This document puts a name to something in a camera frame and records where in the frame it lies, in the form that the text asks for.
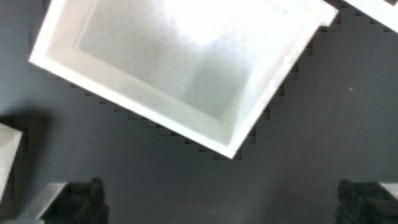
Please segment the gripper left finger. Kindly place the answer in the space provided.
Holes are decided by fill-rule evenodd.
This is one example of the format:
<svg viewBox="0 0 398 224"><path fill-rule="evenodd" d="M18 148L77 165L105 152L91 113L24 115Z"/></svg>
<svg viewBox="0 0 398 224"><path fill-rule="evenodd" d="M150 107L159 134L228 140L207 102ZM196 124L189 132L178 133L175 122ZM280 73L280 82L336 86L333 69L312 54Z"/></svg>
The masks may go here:
<svg viewBox="0 0 398 224"><path fill-rule="evenodd" d="M88 182L54 182L34 198L22 217L29 224L109 224L105 185L100 178Z"/></svg>

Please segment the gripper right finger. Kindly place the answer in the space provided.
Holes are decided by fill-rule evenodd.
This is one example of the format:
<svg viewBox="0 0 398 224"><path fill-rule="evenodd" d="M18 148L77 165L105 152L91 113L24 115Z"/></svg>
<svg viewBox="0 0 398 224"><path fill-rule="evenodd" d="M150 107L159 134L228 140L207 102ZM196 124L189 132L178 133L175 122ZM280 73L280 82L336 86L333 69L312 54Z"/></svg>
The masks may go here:
<svg viewBox="0 0 398 224"><path fill-rule="evenodd" d="M336 224L398 224L398 183L342 180L338 201Z"/></svg>

